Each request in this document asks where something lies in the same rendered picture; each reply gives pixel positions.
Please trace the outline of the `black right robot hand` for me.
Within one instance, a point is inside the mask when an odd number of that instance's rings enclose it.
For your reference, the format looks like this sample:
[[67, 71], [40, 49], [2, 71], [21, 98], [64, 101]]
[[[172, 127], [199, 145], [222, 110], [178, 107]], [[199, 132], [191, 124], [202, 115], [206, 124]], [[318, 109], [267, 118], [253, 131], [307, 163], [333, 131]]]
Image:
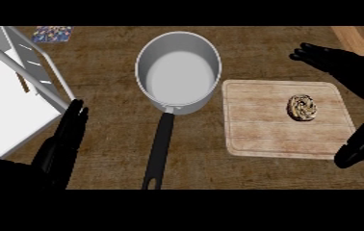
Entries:
[[[364, 100], [364, 56], [342, 49], [302, 42], [289, 58], [329, 73]], [[339, 168], [353, 167], [360, 162], [364, 162], [364, 123], [335, 155], [335, 164]]]

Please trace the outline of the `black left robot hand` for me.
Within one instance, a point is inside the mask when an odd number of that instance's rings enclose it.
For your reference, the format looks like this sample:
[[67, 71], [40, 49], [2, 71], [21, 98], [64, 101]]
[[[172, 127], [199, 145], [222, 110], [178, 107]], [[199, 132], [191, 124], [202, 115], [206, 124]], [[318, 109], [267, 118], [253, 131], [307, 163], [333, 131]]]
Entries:
[[55, 134], [45, 140], [31, 164], [0, 160], [0, 192], [67, 189], [88, 121], [89, 108], [85, 107], [83, 100], [74, 99]]

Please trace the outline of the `brown swirled cupcake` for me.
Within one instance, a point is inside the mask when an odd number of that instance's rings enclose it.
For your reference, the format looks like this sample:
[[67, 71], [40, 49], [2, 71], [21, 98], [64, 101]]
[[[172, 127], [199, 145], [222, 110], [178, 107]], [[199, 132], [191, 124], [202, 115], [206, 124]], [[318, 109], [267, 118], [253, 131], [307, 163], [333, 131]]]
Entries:
[[313, 121], [317, 116], [317, 105], [307, 94], [296, 94], [287, 101], [287, 114], [296, 121]]

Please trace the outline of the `pale wooden cutting board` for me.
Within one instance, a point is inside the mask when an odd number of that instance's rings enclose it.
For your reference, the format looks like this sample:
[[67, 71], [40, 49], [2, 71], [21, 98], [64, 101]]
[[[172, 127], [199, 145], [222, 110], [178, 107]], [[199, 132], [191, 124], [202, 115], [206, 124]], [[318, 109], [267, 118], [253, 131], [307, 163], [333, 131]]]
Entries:
[[[330, 160], [355, 132], [336, 86], [326, 82], [228, 80], [222, 84], [225, 137], [236, 156]], [[305, 94], [317, 105], [311, 121], [287, 114]]]

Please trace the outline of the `pale wooden object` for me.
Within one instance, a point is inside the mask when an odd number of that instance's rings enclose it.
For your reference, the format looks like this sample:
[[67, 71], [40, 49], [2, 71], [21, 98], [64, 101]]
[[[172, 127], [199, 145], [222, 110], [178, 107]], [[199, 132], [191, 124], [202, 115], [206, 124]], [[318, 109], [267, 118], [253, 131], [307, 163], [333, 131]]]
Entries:
[[333, 26], [332, 30], [347, 51], [364, 56], [364, 38], [354, 26]]

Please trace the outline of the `white appliance with grey rails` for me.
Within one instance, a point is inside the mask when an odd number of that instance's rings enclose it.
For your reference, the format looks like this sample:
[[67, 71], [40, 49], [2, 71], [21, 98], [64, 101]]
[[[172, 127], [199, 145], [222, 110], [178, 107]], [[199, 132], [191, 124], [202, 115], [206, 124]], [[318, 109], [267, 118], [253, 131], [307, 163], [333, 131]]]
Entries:
[[[0, 53], [15, 60], [40, 84], [60, 95], [36, 52], [45, 56], [68, 97], [74, 99], [73, 91], [46, 52], [15, 27], [0, 26]], [[0, 61], [0, 159], [5, 159], [57, 122], [64, 112], [65, 107]]]

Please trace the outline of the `colourful patterned cloth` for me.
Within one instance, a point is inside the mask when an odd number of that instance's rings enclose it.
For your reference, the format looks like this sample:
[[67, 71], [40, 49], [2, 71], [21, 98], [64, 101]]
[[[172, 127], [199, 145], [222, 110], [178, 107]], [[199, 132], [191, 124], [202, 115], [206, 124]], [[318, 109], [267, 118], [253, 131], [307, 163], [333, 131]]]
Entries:
[[73, 26], [39, 26], [31, 36], [34, 42], [67, 42], [71, 38]]

